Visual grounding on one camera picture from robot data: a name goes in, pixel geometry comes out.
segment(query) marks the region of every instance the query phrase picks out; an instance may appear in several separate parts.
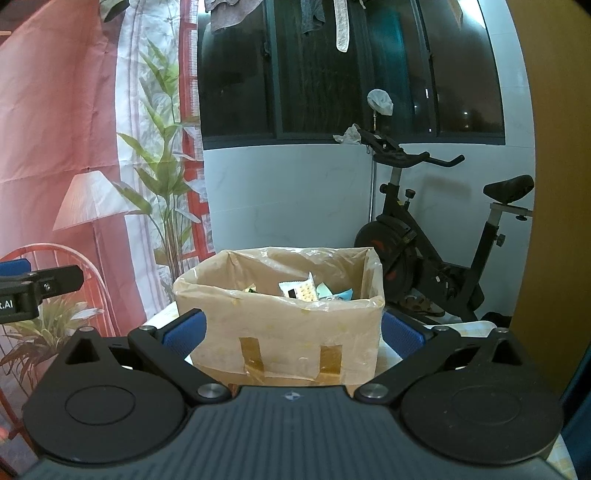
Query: lampshade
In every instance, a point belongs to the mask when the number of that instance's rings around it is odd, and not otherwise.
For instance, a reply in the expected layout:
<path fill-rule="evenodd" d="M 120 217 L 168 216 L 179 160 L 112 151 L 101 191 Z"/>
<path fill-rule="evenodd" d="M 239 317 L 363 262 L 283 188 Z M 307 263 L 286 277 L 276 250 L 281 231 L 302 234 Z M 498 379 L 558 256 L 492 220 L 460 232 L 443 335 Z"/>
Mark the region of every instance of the lampshade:
<path fill-rule="evenodd" d="M 118 213 L 137 212 L 100 171 L 74 176 L 61 203 L 53 229 L 61 230 Z"/>

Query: brown tape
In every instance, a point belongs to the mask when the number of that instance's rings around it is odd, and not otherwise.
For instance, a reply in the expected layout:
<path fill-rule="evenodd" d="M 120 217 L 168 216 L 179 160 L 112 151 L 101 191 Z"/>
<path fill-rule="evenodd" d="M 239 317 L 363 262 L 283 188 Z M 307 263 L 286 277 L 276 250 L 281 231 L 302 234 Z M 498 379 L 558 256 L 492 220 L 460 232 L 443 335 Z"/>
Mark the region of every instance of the brown tape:
<path fill-rule="evenodd" d="M 265 384 L 265 365 L 262 361 L 258 338 L 240 337 L 240 347 L 247 376 L 255 384 Z M 343 361 L 343 346 L 320 346 L 320 370 L 313 380 L 318 385 L 340 385 L 340 366 Z"/>
<path fill-rule="evenodd" d="M 264 385 L 265 365 L 262 362 L 261 346 L 259 345 L 258 338 L 240 337 L 239 340 L 246 374 L 257 383 Z"/>
<path fill-rule="evenodd" d="M 320 346 L 320 371 L 314 382 L 320 385 L 340 385 L 340 364 L 343 346 Z"/>

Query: curtain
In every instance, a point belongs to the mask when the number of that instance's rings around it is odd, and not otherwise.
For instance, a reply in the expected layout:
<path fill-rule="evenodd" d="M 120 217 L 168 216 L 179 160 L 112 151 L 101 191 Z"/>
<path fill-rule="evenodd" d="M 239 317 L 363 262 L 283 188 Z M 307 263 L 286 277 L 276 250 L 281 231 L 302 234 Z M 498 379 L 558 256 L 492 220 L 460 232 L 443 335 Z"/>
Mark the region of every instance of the curtain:
<path fill-rule="evenodd" d="M 21 409 L 81 325 L 126 335 L 213 255 L 197 0 L 13 1 L 0 11 L 0 261 L 77 264 L 85 286 L 0 328 L 0 462 L 35 461 Z"/>

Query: bike seat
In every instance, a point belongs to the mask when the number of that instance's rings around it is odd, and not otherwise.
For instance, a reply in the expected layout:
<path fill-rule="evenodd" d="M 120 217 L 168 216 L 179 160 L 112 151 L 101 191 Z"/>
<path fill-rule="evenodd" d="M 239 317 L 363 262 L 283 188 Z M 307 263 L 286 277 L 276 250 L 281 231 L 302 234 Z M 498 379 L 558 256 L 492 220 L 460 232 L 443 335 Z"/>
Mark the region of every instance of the bike seat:
<path fill-rule="evenodd" d="M 514 179 L 489 183 L 482 192 L 499 203 L 509 204 L 522 199 L 533 189 L 534 179 L 529 175 L 519 175 Z"/>

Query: bike handlebar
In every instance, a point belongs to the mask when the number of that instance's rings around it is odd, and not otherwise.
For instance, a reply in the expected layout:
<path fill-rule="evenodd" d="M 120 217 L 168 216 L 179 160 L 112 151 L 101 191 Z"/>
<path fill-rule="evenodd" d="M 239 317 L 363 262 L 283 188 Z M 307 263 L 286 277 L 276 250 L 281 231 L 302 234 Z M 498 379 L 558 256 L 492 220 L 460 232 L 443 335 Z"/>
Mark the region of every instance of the bike handlebar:
<path fill-rule="evenodd" d="M 433 158 L 429 152 L 412 155 L 406 153 L 400 145 L 394 142 L 386 135 L 374 135 L 366 130 L 358 128 L 361 135 L 361 143 L 367 145 L 374 151 L 374 161 L 394 168 L 410 168 L 421 162 L 431 163 L 439 167 L 455 167 L 462 163 L 466 158 L 464 155 L 458 155 L 450 161 Z"/>

